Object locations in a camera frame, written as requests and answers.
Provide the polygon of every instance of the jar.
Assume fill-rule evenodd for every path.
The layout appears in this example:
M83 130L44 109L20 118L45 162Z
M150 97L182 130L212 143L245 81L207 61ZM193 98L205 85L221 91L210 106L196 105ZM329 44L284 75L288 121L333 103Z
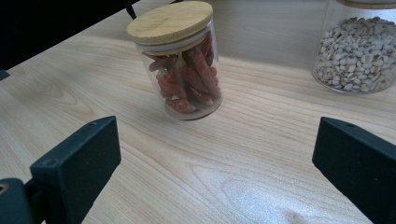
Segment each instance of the jar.
M314 78L339 92L371 93L391 86L395 8L395 0L328 0Z
M216 111L222 94L212 6L159 7L132 21L127 32L169 116L192 120Z

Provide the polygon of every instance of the wooden table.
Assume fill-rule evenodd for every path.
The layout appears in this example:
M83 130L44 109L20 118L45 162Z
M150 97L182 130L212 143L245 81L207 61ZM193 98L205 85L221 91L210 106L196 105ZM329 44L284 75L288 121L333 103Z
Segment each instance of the wooden table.
M396 144L396 87L328 90L311 76L324 1L207 1L224 101L196 121L158 103L125 10L8 70L0 179L85 123L115 115L121 165L84 223L370 223L312 163L320 117ZM137 16L164 1L134 6Z

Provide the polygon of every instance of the wood grain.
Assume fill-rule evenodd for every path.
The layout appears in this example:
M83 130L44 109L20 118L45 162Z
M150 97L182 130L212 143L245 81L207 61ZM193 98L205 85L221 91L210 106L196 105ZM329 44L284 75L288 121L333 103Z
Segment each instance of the wood grain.
M312 78L324 1L207 2L224 92L214 114L164 114L121 11L8 70L0 178L27 181L69 134L115 115L122 162L84 223L371 223L312 152L322 116L396 144L396 87L343 95ZM161 4L141 1L136 14Z

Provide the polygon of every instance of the glass jar with wooden lid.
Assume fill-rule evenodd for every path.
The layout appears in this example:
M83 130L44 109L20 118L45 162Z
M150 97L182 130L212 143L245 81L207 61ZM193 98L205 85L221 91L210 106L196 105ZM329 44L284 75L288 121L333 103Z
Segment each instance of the glass jar with wooden lid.
M221 104L213 8L189 1L159 7L127 28L165 111L200 119Z
M347 93L373 93L396 77L396 1L328 0L314 78Z

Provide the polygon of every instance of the transparent container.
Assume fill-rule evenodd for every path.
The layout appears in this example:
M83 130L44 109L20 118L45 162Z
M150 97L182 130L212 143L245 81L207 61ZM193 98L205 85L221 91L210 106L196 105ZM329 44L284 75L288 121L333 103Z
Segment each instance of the transparent container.
M395 8L395 0L328 0L314 78L348 93L391 86L396 77Z
M216 111L222 96L212 6L189 1L159 7L127 31L168 115L192 120Z

